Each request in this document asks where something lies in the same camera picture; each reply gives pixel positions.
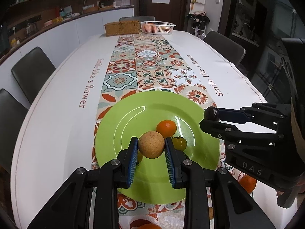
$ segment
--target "patterned table runner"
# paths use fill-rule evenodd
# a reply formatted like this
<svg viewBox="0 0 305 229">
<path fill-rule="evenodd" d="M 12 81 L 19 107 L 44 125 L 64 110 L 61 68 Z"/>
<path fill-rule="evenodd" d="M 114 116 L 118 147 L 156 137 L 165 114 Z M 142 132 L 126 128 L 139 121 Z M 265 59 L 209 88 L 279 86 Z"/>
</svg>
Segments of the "patterned table runner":
<svg viewBox="0 0 305 229">
<path fill-rule="evenodd" d="M 97 109 L 94 138 L 105 114 L 120 100 L 138 92 L 161 90 L 174 92 L 197 103 L 202 109 L 216 106 L 180 54 L 161 35 L 121 35 L 112 53 L 105 75 Z M 221 140 L 217 167 L 225 167 L 239 180 L 244 174 L 225 163 L 225 149 Z M 99 168 L 95 146 L 92 150 L 92 169 Z M 211 195 L 207 188 L 209 207 Z M 133 229 L 154 223 L 163 229 L 182 229 L 185 200 L 166 205 L 152 205 L 134 201 L 118 193 L 120 228 Z M 214 228 L 213 219 L 210 227 Z"/>
</svg>

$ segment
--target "white tabletop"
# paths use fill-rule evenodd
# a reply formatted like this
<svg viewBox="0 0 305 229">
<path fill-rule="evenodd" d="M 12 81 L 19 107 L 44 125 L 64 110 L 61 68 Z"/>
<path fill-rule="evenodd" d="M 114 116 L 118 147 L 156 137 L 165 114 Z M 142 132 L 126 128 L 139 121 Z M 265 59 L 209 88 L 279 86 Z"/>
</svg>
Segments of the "white tabletop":
<svg viewBox="0 0 305 229">
<path fill-rule="evenodd" d="M 218 107 L 239 109 L 266 102 L 234 64 L 187 32 L 164 36 L 187 64 Z M 11 196 L 16 225 L 27 228 L 39 210 L 78 167 L 91 169 L 97 105 L 118 36 L 93 36 L 72 52 L 45 83 L 22 124 L 13 155 Z M 88 83 L 98 69 L 92 83 Z M 86 104 L 80 101 L 86 86 Z M 270 132 L 246 123 L 243 131 Z M 276 228 L 283 228 L 296 211 L 276 204 L 276 192 L 258 182 L 254 199 Z"/>
</svg>

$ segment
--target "plate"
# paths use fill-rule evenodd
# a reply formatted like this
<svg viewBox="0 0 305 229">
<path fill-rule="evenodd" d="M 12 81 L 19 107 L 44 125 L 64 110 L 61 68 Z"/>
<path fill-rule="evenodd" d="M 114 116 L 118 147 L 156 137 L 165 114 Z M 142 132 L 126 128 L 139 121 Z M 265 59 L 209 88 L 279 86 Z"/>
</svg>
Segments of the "plate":
<svg viewBox="0 0 305 229">
<path fill-rule="evenodd" d="M 185 153 L 207 169 L 216 169 L 219 140 L 201 131 L 199 122 L 203 109 L 193 101 L 166 91 L 146 91 L 128 96 L 115 104 L 102 119 L 95 139 L 99 166 L 117 157 L 129 146 L 131 137 L 156 130 L 160 121 L 177 124 L 174 137 L 187 140 Z M 119 189 L 124 195 L 148 204 L 169 204 L 185 198 L 185 189 L 172 188 L 163 153 L 156 159 L 143 157 L 137 166 L 129 189 Z"/>
</svg>

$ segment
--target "green tomato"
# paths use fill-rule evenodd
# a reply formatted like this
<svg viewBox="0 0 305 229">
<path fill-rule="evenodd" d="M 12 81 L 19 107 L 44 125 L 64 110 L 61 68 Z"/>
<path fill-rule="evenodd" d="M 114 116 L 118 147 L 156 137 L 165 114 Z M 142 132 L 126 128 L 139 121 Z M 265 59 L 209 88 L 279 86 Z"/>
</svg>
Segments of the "green tomato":
<svg viewBox="0 0 305 229">
<path fill-rule="evenodd" d="M 183 137 L 172 138 L 172 142 L 175 149 L 180 151 L 184 151 L 186 149 L 187 141 L 185 138 Z"/>
</svg>

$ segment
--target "storage box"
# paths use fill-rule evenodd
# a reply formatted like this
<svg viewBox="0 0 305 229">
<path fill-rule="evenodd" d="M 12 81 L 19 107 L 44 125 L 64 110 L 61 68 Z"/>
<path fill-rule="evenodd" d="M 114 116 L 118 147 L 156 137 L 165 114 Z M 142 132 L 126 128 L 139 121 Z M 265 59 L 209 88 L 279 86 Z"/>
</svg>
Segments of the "storage box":
<svg viewBox="0 0 305 229">
<path fill-rule="evenodd" d="M 105 25 L 106 36 L 140 33 L 139 21 L 111 22 Z"/>
</svg>

